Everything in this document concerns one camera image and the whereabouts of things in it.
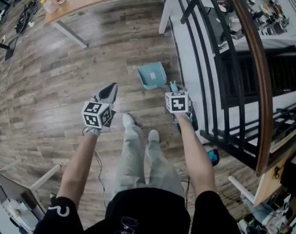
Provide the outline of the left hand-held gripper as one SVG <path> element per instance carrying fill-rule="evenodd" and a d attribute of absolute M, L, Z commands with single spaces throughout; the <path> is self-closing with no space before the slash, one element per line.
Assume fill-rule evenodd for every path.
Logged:
<path fill-rule="evenodd" d="M 114 114 L 116 113 L 113 107 L 117 92 L 118 85 L 113 82 L 100 90 L 98 96 L 101 100 L 91 97 L 88 101 L 85 101 L 81 110 L 81 116 L 85 126 L 96 129 L 111 126 Z"/>

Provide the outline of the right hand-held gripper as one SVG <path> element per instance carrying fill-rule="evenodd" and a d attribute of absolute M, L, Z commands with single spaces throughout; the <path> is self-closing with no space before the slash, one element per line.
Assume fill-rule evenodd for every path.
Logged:
<path fill-rule="evenodd" d="M 179 86 L 178 92 L 165 93 L 166 108 L 170 113 L 189 112 L 189 93 L 185 87 Z"/>

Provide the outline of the person's left hand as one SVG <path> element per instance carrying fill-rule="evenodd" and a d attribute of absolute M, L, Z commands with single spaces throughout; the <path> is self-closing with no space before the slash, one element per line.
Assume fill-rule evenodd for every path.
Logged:
<path fill-rule="evenodd" d="M 88 126 L 85 130 L 86 133 L 92 133 L 93 135 L 100 136 L 101 129 Z"/>

